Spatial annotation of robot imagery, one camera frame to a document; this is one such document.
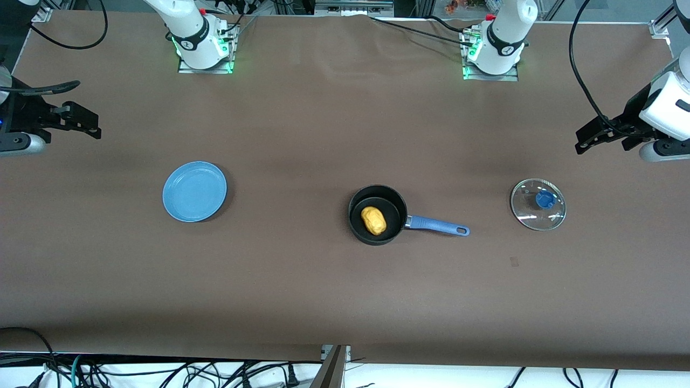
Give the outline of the aluminium profile bar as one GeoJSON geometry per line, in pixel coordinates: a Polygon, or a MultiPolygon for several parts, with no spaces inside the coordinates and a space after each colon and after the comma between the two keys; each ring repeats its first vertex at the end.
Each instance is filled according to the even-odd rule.
{"type": "Polygon", "coordinates": [[[394,0],[314,0],[316,16],[394,17],[394,0]]]}

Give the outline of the brown table support beam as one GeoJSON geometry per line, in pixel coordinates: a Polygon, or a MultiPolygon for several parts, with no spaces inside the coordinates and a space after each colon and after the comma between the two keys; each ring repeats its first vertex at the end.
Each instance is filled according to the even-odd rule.
{"type": "Polygon", "coordinates": [[[325,360],[309,388],[343,388],[345,366],[351,361],[349,345],[324,345],[325,360]]]}

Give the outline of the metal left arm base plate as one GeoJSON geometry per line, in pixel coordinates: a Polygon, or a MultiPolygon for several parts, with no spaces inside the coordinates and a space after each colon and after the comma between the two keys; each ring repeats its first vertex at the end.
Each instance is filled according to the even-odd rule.
{"type": "Polygon", "coordinates": [[[480,51],[482,41],[480,38],[480,25],[472,25],[468,29],[462,29],[458,33],[461,42],[470,43],[470,46],[463,46],[460,49],[463,57],[463,77],[465,80],[481,80],[481,81],[510,81],[517,82],[519,80],[517,62],[511,66],[509,71],[504,74],[489,74],[478,68],[473,57],[480,51]]]}

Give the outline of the blue round plate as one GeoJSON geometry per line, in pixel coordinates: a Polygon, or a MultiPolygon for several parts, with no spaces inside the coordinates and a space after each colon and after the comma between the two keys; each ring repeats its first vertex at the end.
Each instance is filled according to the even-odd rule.
{"type": "Polygon", "coordinates": [[[205,161],[181,165],[163,185],[165,211],[183,223],[200,223],[222,208],[227,196],[227,180],[222,170],[205,161]]]}

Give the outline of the glass lid with blue knob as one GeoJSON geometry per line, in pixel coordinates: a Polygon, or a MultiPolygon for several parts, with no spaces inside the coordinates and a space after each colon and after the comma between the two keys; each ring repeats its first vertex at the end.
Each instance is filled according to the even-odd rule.
{"type": "Polygon", "coordinates": [[[514,217],[533,231],[554,230],[563,223],[567,205],[562,192],[551,182],[530,178],[515,185],[510,194],[514,217]]]}

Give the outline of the yellow potato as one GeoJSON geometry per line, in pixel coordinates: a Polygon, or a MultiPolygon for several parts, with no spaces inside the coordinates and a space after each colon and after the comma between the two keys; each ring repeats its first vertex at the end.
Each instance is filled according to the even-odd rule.
{"type": "Polygon", "coordinates": [[[382,235],[388,228],[387,221],[380,209],[367,206],[360,213],[365,229],[374,236],[382,235]]]}

